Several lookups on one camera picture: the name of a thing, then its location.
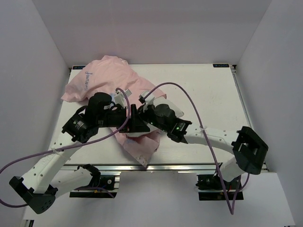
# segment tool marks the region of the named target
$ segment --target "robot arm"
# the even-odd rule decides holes
[[[98,186],[100,172],[90,164],[79,166],[77,171],[61,179],[53,178],[79,149],[63,151],[60,148],[86,143],[97,134],[99,128],[118,128],[124,123],[126,108],[121,93],[116,95],[115,101],[113,103],[108,94],[96,93],[89,99],[88,106],[81,107],[63,126],[58,140],[52,145],[54,153],[41,158],[22,177],[11,179],[9,184],[37,214],[45,212],[56,198],[67,192],[82,186]],[[131,118],[119,132],[140,136],[160,129],[175,142],[206,145],[205,130],[213,147],[235,155],[220,168],[225,181],[229,182],[245,172],[260,173],[268,147],[251,128],[243,127],[240,131],[201,129],[197,124],[180,119],[183,112],[166,99],[155,101],[150,95],[148,99],[140,101],[143,105],[139,109],[131,105]]]

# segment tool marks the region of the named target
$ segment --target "gray wall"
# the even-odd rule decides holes
[[[46,149],[68,68],[31,0],[0,7],[0,166]],[[35,160],[15,164],[0,176],[0,197],[24,202],[9,187]],[[19,226],[23,208],[0,205],[0,226]]]
[[[238,63],[271,0],[33,0],[68,66]]]
[[[303,226],[303,1],[270,4],[239,65],[252,121],[269,145],[293,217]]]

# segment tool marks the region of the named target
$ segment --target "pink fabric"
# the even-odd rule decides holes
[[[92,97],[96,92],[115,93],[116,88],[129,89],[131,104],[141,105],[139,95],[145,90],[152,90],[155,86],[148,80],[139,77],[131,69],[127,61],[113,56],[104,56],[101,60],[92,61],[66,85],[61,99],[67,102],[79,102]],[[164,96],[161,90],[153,92],[155,97]],[[125,134],[116,133],[115,137],[123,148],[139,163],[147,166],[152,154],[160,144],[159,131],[153,131],[138,138],[129,138]]]

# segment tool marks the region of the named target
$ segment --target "black label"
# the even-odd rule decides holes
[[[73,70],[81,70],[85,67],[86,65],[77,65],[77,66],[73,66],[72,69]]]
[[[213,64],[214,68],[229,68],[229,64]]]

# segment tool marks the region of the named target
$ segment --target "cable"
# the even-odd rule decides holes
[[[110,193],[108,190],[106,190],[105,188],[101,188],[101,187],[80,187],[80,188],[76,188],[75,190],[79,190],[79,191],[83,191],[83,190],[102,190],[105,191],[107,194],[110,195],[110,197],[114,198],[113,194]]]
[[[72,148],[79,148],[79,147],[84,147],[84,146],[87,146],[89,144],[93,144],[93,143],[97,143],[97,142],[100,142],[102,140],[105,140],[107,139],[108,137],[111,137],[113,135],[115,135],[117,132],[119,132],[121,129],[124,128],[124,126],[127,124],[127,121],[129,120],[130,118],[130,112],[131,112],[131,107],[130,107],[130,103],[129,103],[129,100],[128,100],[128,97],[126,95],[126,93],[120,89],[120,88],[116,88],[116,91],[121,91],[123,96],[125,97],[126,99],[126,103],[127,103],[127,117],[126,117],[126,120],[124,121],[124,123],[116,130],[116,131],[113,131],[112,133],[108,134],[107,136],[105,137],[102,137],[98,140],[93,140],[91,142],[87,142],[87,143],[82,143],[82,144],[78,144],[78,145],[72,145],[72,146],[65,146],[65,147],[62,147],[62,148],[58,148],[56,149],[57,151],[63,151],[63,150],[68,150],[68,149],[72,149]],[[6,164],[2,169],[0,169],[0,174],[6,169],[8,168],[9,166],[17,163],[17,162],[21,162],[23,160],[26,160],[26,159],[29,159],[29,158],[32,158],[32,157],[37,157],[37,156],[41,156],[41,155],[47,155],[47,154],[51,154],[53,153],[53,150],[48,150],[48,151],[44,151],[44,152],[40,152],[40,153],[37,153],[37,154],[33,154],[33,155],[29,155],[29,156],[25,156],[25,157],[22,157],[22,158],[19,158],[19,159],[16,159],[15,161],[12,161],[8,164]],[[0,203],[6,207],[10,207],[10,208],[20,208],[20,207],[25,207],[27,206],[27,204],[22,204],[22,205],[11,205],[11,204],[8,204],[6,202],[4,202],[2,199],[0,199]]]
[[[165,83],[159,84],[159,85],[157,85],[156,87],[154,87],[154,88],[153,88],[153,89],[144,97],[144,100],[145,100],[152,92],[154,92],[156,89],[158,89],[159,87],[161,87],[161,86],[163,86],[163,85],[167,85],[167,84],[175,85],[175,86],[177,86],[178,88],[180,88],[180,89],[184,92],[184,94],[188,97],[189,101],[191,102],[191,104],[192,104],[192,106],[193,106],[193,108],[194,108],[194,110],[195,110],[195,113],[196,113],[196,115],[197,115],[197,117],[198,117],[198,120],[199,120],[199,123],[200,123],[200,127],[203,128],[203,124],[202,124],[200,115],[199,115],[199,113],[198,113],[198,110],[197,110],[197,108],[196,108],[196,106],[195,106],[193,100],[191,99],[191,97],[189,96],[189,94],[186,92],[186,90],[184,90],[184,88],[181,87],[179,84],[176,84],[176,83],[173,83],[173,82],[165,82]],[[219,164],[218,164],[216,155],[215,155],[215,153],[214,153],[214,149],[213,149],[213,147],[212,147],[212,145],[211,145],[211,143],[210,143],[210,141],[209,141],[209,138],[208,138],[208,136],[207,136],[205,130],[203,130],[203,135],[204,135],[205,140],[206,140],[206,142],[207,142],[207,145],[208,145],[208,147],[209,147],[209,149],[210,149],[210,151],[211,151],[211,153],[212,153],[212,156],[213,156],[213,159],[214,159],[214,163],[215,163],[215,166],[216,166],[216,170],[217,170],[217,173],[218,173],[218,175],[219,175],[220,182],[221,182],[221,185],[222,185],[223,193],[224,193],[224,196],[225,196],[225,199],[226,199],[226,202],[227,202],[228,209],[229,209],[230,213],[233,215],[233,214],[234,214],[234,203],[235,203],[237,194],[238,194],[238,192],[240,191],[240,189],[239,189],[240,183],[238,183],[238,185],[237,185],[237,187],[236,187],[235,195],[234,195],[234,197],[233,197],[232,205],[231,205],[231,203],[230,203],[230,201],[229,201],[229,199],[228,199],[227,192],[226,192],[226,187],[225,187],[225,184],[224,184],[224,181],[223,181],[222,173],[221,173],[221,170],[220,170],[220,167],[219,167]]]

